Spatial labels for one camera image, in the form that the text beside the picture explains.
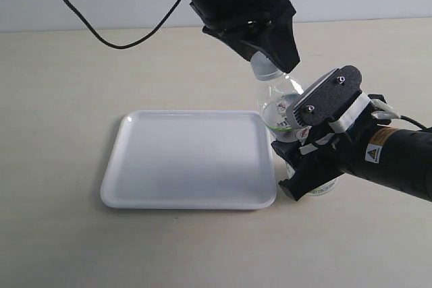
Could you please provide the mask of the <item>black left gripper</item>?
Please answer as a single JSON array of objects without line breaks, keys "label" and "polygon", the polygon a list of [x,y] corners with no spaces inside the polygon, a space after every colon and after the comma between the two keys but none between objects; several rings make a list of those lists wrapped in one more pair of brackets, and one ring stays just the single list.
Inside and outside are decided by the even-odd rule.
[{"label": "black left gripper", "polygon": [[204,34],[246,61],[260,53],[283,73],[300,63],[290,0],[190,0],[190,6],[202,20]]}]

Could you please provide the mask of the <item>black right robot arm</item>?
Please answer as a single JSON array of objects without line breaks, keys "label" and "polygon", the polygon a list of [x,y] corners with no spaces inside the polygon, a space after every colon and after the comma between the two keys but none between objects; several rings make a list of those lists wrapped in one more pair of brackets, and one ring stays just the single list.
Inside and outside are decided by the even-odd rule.
[{"label": "black right robot arm", "polygon": [[369,104],[344,132],[328,122],[310,128],[304,142],[273,141],[272,149],[288,168],[279,182],[284,194],[298,201],[333,187],[343,174],[431,200],[431,128],[391,127],[396,114],[383,95],[369,95]]}]

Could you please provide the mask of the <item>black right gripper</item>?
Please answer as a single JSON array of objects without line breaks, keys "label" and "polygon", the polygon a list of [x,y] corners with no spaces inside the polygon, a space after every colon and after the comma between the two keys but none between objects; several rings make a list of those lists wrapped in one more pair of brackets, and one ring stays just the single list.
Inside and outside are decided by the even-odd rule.
[{"label": "black right gripper", "polygon": [[282,192],[299,200],[344,173],[364,177],[366,167],[378,167],[383,147],[394,129],[389,126],[394,110],[381,94],[368,95],[368,105],[357,109],[344,132],[329,126],[312,128],[305,145],[300,141],[274,140],[271,147],[292,170],[278,182]]}]

